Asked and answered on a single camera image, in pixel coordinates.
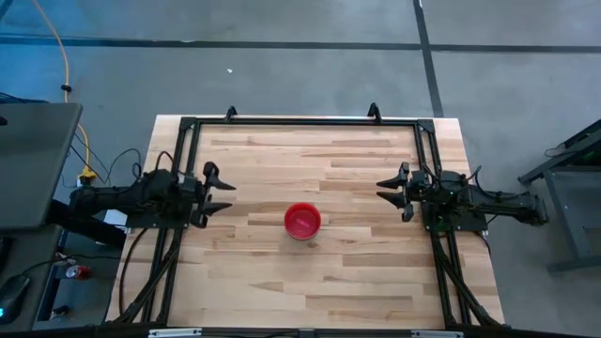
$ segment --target concrete floor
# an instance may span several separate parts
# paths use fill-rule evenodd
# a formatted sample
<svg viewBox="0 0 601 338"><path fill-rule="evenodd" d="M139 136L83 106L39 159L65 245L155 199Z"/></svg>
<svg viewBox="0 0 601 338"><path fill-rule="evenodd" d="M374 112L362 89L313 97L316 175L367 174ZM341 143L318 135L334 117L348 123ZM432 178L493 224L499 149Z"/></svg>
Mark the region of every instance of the concrete floor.
<svg viewBox="0 0 601 338"><path fill-rule="evenodd" d="M410 0L41 1L64 36L254 41L419 42ZM423 0L432 43L599 45L601 1ZM29 1L16 0L2 34L48 34ZM110 162L146 153L157 114L432 116L421 52L68 48L71 99L84 105L91 145ZM601 54L434 53L447 117L461 122L472 168L490 189L519 191L516 177L543 151L601 117ZM0 48L0 91L61 101L57 47ZM130 160L115 184L129 184ZM81 170L67 160L68 184ZM544 187L534 190L545 195ZM58 187L65 200L69 190ZM555 222L531 228L497 219L490 243L501 304L520 329L599 336L601 269L551 276L567 257Z"/></svg>

